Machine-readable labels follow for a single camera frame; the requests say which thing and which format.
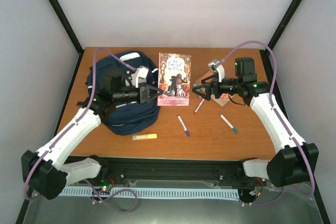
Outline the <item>orange green paperback book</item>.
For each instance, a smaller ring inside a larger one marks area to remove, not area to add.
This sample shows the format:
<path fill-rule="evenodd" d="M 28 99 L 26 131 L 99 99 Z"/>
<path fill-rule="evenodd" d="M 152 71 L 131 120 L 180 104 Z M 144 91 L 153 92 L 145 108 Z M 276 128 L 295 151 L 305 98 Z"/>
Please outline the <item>orange green paperback book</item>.
<path fill-rule="evenodd" d="M 218 76 L 215 75 L 214 73 L 212 73 L 210 70 L 208 72 L 206 72 L 204 75 L 202 75 L 201 77 L 199 77 L 195 83 L 194 83 L 194 87 L 195 86 L 199 86 L 202 84 L 202 80 L 205 79 L 206 82 L 211 82 L 211 81 L 217 81 L 218 80 Z M 229 95 L 228 94 L 222 94 L 220 96 L 220 98 L 215 98 L 215 96 L 212 94 L 211 95 L 211 100 L 216 102 L 217 104 L 219 104 L 220 106 L 224 106 L 226 103 L 229 102 Z"/>

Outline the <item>pink paperback book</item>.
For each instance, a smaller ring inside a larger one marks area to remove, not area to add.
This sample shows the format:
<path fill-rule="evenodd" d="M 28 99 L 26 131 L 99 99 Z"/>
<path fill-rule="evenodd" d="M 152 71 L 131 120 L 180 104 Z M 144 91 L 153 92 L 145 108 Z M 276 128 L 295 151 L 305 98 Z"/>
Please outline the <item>pink paperback book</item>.
<path fill-rule="evenodd" d="M 158 106 L 188 106 L 191 89 L 192 56 L 159 53 L 158 88 L 163 90 Z"/>

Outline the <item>navy blue backpack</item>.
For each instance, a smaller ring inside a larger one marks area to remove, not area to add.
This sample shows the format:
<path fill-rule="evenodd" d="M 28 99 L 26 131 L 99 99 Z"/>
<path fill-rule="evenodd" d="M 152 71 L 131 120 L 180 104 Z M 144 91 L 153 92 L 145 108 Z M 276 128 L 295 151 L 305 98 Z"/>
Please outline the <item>navy blue backpack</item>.
<path fill-rule="evenodd" d="M 90 68 L 86 85 L 89 96 L 76 115 L 76 123 L 91 126 L 104 124 L 116 135 L 138 133 L 151 126 L 159 114 L 157 99 L 139 104 L 139 88 L 126 86 L 127 74 L 135 73 L 140 66 L 147 67 L 146 83 L 155 87 L 158 68 L 140 51 L 111 54 Z"/>

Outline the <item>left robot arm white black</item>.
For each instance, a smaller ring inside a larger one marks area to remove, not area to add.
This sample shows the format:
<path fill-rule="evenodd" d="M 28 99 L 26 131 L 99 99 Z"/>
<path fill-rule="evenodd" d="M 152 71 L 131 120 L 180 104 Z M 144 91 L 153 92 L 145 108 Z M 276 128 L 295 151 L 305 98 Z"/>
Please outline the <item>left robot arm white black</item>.
<path fill-rule="evenodd" d="M 36 152 L 26 151 L 21 157 L 24 191 L 32 188 L 39 196 L 51 200 L 63 189 L 76 182 L 92 178 L 97 183 L 108 180 L 109 170 L 98 159 L 66 163 L 66 159 L 79 143 L 109 115 L 118 104 L 150 103 L 163 90 L 147 84 L 148 68 L 141 66 L 130 74 L 119 68 L 108 68 L 97 82 L 97 71 L 92 71 L 90 97 L 78 102 L 80 107 L 74 118 Z"/>

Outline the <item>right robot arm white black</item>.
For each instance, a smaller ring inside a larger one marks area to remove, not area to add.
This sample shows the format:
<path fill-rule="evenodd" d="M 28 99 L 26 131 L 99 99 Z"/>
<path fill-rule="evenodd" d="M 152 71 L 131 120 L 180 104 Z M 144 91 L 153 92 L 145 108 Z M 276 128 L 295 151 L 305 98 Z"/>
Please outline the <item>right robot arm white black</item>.
<path fill-rule="evenodd" d="M 192 91 L 207 101 L 222 94 L 239 95 L 259 117 L 273 143 L 275 156 L 269 161 L 257 158 L 244 161 L 245 175 L 267 179 L 276 187 L 310 182 L 314 189 L 318 148 L 306 143 L 290 125 L 270 93 L 269 84 L 257 80 L 253 58 L 235 59 L 235 78 L 225 77 L 224 67 L 218 60 L 208 66 L 213 74 L 201 80 Z"/>

